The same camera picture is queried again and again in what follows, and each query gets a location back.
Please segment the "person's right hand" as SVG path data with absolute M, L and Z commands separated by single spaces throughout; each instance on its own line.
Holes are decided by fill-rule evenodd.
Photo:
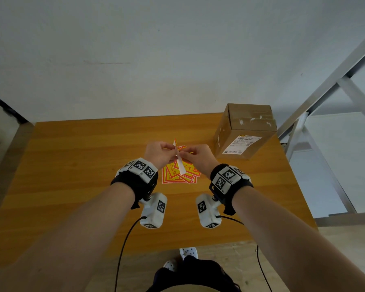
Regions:
M 219 161 L 214 157 L 207 144 L 199 144 L 191 147 L 195 148 L 195 162 L 192 164 L 199 170 L 199 172 L 210 179 L 214 168 L 220 165 Z

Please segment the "person's left hand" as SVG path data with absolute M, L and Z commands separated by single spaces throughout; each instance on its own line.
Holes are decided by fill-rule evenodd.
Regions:
M 152 163 L 157 170 L 161 170 L 167 164 L 173 163 L 175 160 L 166 160 L 163 157 L 163 144 L 167 142 L 156 141 L 147 145 L 143 159 Z

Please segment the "red yellow sticker sheet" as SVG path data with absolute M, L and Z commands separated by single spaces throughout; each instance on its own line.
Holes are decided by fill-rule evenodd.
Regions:
M 184 175 L 186 174 L 186 169 L 184 167 L 184 164 L 183 164 L 183 161 L 182 161 L 182 158 L 180 156 L 180 152 L 179 152 L 179 149 L 178 149 L 178 145 L 177 145 L 177 140 L 175 139 L 174 140 L 174 146 L 175 146 L 175 151 L 176 151 L 176 157 L 177 157 L 177 165 L 178 165 L 178 168 L 179 168 L 179 174 L 180 175 Z

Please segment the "person's right forearm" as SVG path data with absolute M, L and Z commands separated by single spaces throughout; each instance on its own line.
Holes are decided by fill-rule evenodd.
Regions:
M 365 273 L 284 207 L 250 186 L 231 205 L 290 292 L 365 292 Z

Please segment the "person's left forearm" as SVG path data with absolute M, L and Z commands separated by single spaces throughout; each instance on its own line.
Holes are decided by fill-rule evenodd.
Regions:
M 135 201 L 117 182 L 0 271 L 0 292 L 82 292 Z

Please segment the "pile of red yellow stickers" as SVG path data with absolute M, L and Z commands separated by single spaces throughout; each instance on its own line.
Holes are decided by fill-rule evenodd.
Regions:
M 180 173 L 177 160 L 163 167 L 162 184 L 186 183 L 191 185 L 198 182 L 201 172 L 189 162 L 183 161 L 182 163 L 186 171 L 184 174 Z

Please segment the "black marker wrist band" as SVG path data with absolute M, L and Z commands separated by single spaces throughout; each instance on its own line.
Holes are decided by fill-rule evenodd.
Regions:
M 111 185 L 120 182 L 132 189 L 135 194 L 135 201 L 131 206 L 131 210 L 133 210 L 140 207 L 140 200 L 148 201 L 151 198 L 158 177 L 158 170 L 151 162 L 143 158 L 137 158 L 117 171 Z
M 226 163 L 214 167 L 210 174 L 209 190 L 213 196 L 224 205 L 224 214 L 233 216 L 236 211 L 232 199 L 243 187 L 254 187 L 251 178 L 238 167 Z

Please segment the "brown cardboard box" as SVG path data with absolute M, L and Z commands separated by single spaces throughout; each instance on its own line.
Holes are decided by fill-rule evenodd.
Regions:
M 228 103 L 214 135 L 214 156 L 248 160 L 276 133 L 270 105 Z

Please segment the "black trousers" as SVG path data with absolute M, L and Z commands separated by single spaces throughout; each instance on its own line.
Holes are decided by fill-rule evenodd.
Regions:
M 146 292 L 242 292 L 239 285 L 213 260 L 191 256 L 177 261 L 177 271 L 156 271 Z

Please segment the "grey metal frame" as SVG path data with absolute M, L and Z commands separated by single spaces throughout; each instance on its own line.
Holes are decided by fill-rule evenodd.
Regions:
M 277 136 L 317 226 L 365 225 L 365 39 Z

